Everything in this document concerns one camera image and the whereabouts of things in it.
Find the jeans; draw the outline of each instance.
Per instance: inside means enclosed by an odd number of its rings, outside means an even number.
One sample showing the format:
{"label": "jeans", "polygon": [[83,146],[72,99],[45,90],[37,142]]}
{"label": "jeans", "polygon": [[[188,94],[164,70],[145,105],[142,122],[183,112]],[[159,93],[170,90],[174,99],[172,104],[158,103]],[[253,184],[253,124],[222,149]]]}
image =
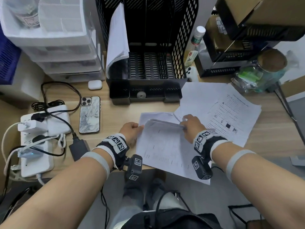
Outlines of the jeans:
{"label": "jeans", "polygon": [[[148,205],[148,210],[156,210],[158,201],[165,190],[165,183],[161,179],[155,178],[146,193],[146,203]],[[126,221],[135,214],[141,213],[143,211],[143,205],[144,193],[140,183],[137,181],[128,180],[124,186],[124,194],[121,202],[121,207],[113,218],[109,228],[113,229],[117,223]],[[179,200],[172,193],[167,193],[162,198],[159,208],[185,209],[185,207],[180,204]]]}

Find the black file holder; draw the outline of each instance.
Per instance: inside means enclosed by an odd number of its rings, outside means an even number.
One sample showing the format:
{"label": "black file holder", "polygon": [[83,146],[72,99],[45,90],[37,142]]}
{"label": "black file holder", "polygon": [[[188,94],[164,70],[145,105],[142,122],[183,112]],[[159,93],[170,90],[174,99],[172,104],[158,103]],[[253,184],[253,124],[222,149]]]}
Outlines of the black file holder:
{"label": "black file holder", "polygon": [[[179,102],[187,81],[183,56],[198,0],[96,0],[106,48],[110,20],[120,2],[124,4],[130,50],[128,76],[107,79],[110,99],[115,105]],[[139,92],[145,92],[146,98],[138,98]]]}

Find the desk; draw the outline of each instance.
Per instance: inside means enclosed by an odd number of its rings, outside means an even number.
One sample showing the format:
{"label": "desk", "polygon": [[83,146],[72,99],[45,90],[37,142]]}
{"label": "desk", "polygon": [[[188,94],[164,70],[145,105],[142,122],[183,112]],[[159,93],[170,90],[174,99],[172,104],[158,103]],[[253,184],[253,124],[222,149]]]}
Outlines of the desk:
{"label": "desk", "polygon": [[[202,82],[229,83],[230,76],[217,76],[200,79]],[[78,133],[80,110],[70,115],[71,125],[81,139],[85,139],[90,148],[94,148],[101,140],[110,134],[119,132],[126,122],[138,122],[142,112],[173,112],[179,103],[165,104],[163,102],[132,103],[131,105],[115,106],[109,98],[109,88],[103,82],[101,90],[91,91],[88,83],[73,84],[84,96],[101,97],[101,131],[97,134],[80,135]],[[79,101],[78,95],[68,87],[52,85],[46,90],[48,101],[63,100],[68,109],[74,108]],[[287,115],[280,100],[274,93],[251,93],[245,96],[250,102],[262,105],[262,112],[255,124],[245,148],[253,150],[263,157],[288,157],[305,155],[304,143],[295,127],[292,119]],[[72,143],[72,135],[67,136],[67,145]],[[135,153],[135,146],[127,155],[130,157]],[[61,170],[73,163],[69,149],[63,162],[62,157],[54,158],[55,167],[52,171],[45,173],[43,177],[54,177]]]}

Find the tape roll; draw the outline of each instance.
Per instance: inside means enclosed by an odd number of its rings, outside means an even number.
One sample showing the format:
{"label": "tape roll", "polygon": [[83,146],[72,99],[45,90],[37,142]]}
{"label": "tape roll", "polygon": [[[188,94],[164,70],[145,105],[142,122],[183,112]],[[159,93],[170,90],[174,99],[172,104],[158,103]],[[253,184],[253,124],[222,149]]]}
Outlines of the tape roll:
{"label": "tape roll", "polygon": [[138,92],[137,93],[137,98],[140,98],[140,99],[143,99],[143,98],[146,98],[146,93],[145,92]]}

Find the white game controller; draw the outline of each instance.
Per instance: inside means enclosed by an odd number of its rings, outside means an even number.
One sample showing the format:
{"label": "white game controller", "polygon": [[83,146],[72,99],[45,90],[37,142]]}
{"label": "white game controller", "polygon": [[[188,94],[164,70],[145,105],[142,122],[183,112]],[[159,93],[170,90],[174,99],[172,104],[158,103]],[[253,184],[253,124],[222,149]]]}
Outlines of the white game controller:
{"label": "white game controller", "polygon": [[197,69],[194,66],[190,66],[185,69],[186,77],[189,78],[192,82],[199,82]]}

